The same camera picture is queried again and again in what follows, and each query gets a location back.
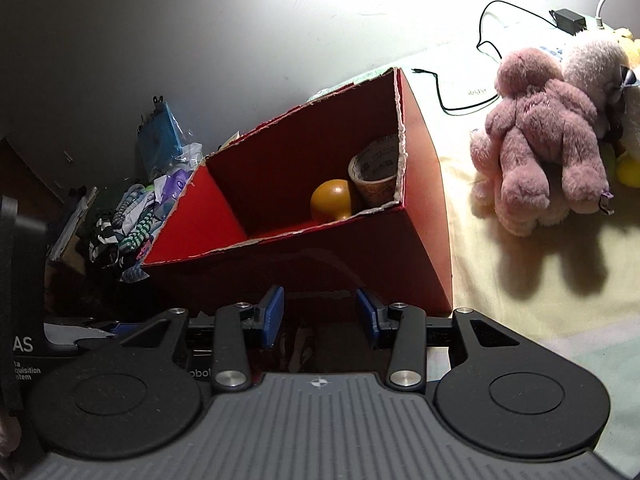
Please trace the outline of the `light pink plush toy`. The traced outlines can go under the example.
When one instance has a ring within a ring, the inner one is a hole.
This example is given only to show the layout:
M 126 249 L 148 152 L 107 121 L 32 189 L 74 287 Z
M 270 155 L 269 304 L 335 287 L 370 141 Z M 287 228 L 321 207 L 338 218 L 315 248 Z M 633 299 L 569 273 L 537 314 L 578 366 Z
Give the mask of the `light pink plush toy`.
M 560 168 L 540 162 L 520 129 L 500 139 L 474 131 L 470 155 L 480 174 L 472 188 L 474 205 L 491 207 L 511 234 L 529 236 L 536 226 L 554 226 L 568 216 Z

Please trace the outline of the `black power adapter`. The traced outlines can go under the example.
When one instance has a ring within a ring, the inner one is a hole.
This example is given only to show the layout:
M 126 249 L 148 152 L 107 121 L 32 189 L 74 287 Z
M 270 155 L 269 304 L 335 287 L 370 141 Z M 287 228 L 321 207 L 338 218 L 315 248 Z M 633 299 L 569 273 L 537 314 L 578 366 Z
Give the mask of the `black power adapter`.
M 583 32 L 587 29 L 586 19 L 582 14 L 578 14 L 568 9 L 551 10 L 550 15 L 554 21 L 555 26 L 572 36 Z

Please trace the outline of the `orange wooden round knob toy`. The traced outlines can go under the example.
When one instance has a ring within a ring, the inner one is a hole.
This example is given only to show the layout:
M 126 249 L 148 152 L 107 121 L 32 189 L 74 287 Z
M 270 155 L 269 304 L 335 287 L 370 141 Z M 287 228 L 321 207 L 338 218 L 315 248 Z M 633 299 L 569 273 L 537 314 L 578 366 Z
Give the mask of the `orange wooden round knob toy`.
M 318 222 L 340 221 L 352 215 L 348 182 L 332 179 L 321 183 L 310 198 L 311 217 Z

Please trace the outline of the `white plush bunny with bow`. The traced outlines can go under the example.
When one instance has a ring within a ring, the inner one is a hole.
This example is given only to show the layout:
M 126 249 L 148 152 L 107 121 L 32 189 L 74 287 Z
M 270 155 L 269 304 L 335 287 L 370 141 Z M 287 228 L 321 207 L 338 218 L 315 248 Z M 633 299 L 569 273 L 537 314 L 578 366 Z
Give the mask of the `white plush bunny with bow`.
M 620 140 L 639 160 L 639 41 L 615 32 L 578 32 L 564 54 L 564 79 L 582 90 L 597 110 L 593 128 L 603 140 Z

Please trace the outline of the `red cardboard box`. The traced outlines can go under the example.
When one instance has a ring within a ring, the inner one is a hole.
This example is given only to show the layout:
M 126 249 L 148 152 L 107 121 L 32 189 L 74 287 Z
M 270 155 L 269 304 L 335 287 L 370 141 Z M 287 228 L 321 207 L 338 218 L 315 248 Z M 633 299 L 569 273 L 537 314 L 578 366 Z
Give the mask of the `red cardboard box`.
M 442 174 L 406 75 L 348 84 L 207 156 L 143 269 L 197 304 L 365 287 L 449 313 Z

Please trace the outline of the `mauve plush teddy bear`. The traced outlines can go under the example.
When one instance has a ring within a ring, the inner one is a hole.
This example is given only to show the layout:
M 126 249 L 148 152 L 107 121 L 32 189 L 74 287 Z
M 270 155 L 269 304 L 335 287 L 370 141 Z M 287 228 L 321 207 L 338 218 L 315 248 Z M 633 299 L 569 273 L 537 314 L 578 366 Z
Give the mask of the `mauve plush teddy bear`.
M 495 88 L 501 101 L 487 115 L 485 132 L 500 139 L 520 129 L 540 162 L 560 167 L 570 210 L 597 212 L 610 188 L 593 130 L 597 110 L 588 96 L 564 80 L 548 54 L 534 48 L 502 60 Z

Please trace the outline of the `blue plastic package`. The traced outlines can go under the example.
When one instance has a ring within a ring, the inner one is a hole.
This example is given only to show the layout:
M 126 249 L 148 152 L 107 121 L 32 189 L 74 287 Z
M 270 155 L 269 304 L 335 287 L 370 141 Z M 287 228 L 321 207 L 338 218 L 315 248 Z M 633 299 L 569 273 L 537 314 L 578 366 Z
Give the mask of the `blue plastic package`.
M 137 147 L 149 181 L 183 165 L 184 135 L 163 96 L 153 96 L 153 109 L 141 117 Z

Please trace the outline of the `yellow plush toy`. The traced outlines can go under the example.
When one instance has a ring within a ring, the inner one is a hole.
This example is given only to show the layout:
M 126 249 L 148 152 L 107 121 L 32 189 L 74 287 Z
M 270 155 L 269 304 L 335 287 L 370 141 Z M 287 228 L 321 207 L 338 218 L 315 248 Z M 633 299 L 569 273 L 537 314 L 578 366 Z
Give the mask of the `yellow plush toy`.
M 614 146 L 617 180 L 639 187 L 639 39 L 629 29 L 604 30 L 626 55 L 620 62 L 622 82 L 605 105 L 605 141 Z

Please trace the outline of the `pile of patterned clothes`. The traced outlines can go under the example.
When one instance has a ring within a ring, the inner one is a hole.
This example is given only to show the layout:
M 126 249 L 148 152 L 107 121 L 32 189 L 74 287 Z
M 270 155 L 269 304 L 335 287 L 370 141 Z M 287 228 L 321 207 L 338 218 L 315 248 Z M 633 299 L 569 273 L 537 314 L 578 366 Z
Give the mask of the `pile of patterned clothes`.
M 148 180 L 135 180 L 96 211 L 88 221 L 90 274 L 128 284 L 149 277 L 143 260 L 202 159 L 201 144 L 183 145 L 162 166 L 152 166 Z

